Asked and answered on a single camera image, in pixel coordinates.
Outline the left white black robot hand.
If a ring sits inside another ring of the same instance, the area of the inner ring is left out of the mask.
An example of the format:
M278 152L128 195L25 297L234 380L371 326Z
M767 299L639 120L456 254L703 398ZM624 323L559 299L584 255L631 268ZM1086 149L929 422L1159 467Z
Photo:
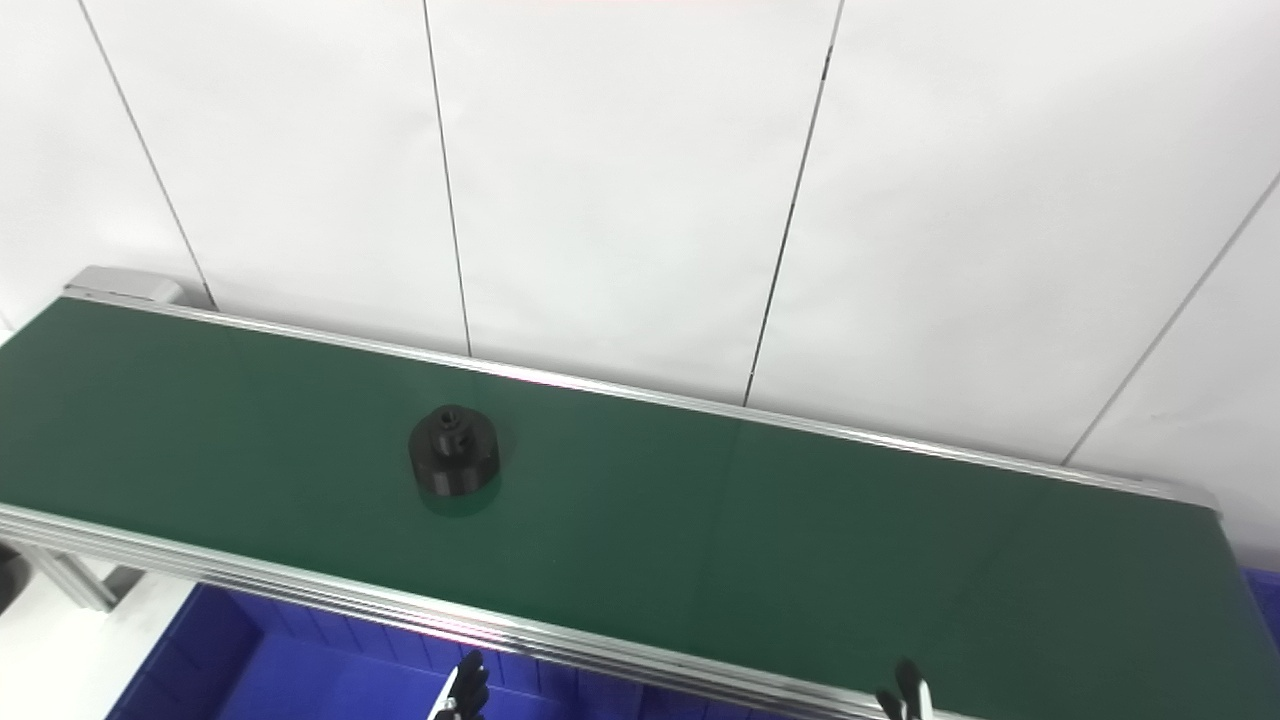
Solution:
M468 651L447 676L428 719L484 719L489 701L489 670L479 650Z

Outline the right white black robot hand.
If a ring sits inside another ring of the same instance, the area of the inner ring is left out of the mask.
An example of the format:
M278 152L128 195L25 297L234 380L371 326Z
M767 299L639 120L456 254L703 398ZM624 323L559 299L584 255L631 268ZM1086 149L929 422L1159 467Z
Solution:
M932 689L919 666L910 659L900 659L893 667L896 691L879 688L876 702L887 719L909 720L936 717Z

